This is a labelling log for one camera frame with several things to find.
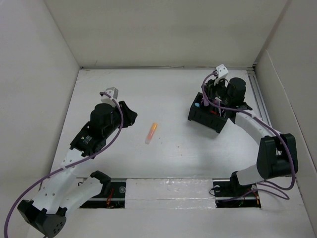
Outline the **orange highlighter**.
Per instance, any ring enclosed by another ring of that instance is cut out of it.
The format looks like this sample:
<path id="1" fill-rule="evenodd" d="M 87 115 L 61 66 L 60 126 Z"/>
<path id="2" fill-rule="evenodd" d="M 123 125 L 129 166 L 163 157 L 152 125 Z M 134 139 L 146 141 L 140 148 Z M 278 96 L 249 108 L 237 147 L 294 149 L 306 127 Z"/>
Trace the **orange highlighter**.
<path id="1" fill-rule="evenodd" d="M 152 139 L 152 137 L 153 137 L 153 135 L 154 135 L 154 133 L 155 133 L 157 127 L 158 127 L 158 124 L 154 122 L 154 123 L 152 124 L 152 126 L 151 126 L 151 128 L 150 128 L 150 130 L 149 130 L 149 132 L 148 132 L 148 134 L 147 134 L 147 136 L 146 136 L 146 139 L 145 139 L 145 143 L 146 143 L 146 144 L 149 144 L 149 143 L 151 142 L 151 139 Z"/>

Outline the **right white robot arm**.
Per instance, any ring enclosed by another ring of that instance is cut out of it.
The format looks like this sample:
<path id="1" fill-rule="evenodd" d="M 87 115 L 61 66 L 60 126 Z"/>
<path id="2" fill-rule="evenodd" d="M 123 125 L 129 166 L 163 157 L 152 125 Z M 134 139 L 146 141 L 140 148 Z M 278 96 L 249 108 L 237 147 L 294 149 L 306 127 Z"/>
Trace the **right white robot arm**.
<path id="1" fill-rule="evenodd" d="M 256 163 L 235 171 L 230 177 L 230 192 L 241 195 L 255 184 L 289 191 L 295 185 L 298 159 L 295 137 L 283 134 L 257 117 L 245 102 L 246 82 L 238 77 L 209 79 L 202 83 L 204 102 L 220 109 L 258 144 Z"/>

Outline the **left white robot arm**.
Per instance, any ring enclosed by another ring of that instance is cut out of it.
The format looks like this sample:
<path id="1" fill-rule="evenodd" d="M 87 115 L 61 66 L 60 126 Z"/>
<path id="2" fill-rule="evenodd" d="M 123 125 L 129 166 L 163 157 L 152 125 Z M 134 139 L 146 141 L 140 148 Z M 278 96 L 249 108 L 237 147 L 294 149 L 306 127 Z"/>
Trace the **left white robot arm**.
<path id="1" fill-rule="evenodd" d="M 100 171 L 92 172 L 71 193 L 67 191 L 96 153 L 108 146 L 108 137 L 115 130 L 132 126 L 136 117 L 137 113 L 130 110 L 124 101 L 97 104 L 90 120 L 70 143 L 61 163 L 61 172 L 51 176 L 33 199 L 19 203 L 17 209 L 23 219 L 45 237 L 53 238 L 74 210 L 96 195 L 108 195 L 111 178 Z"/>

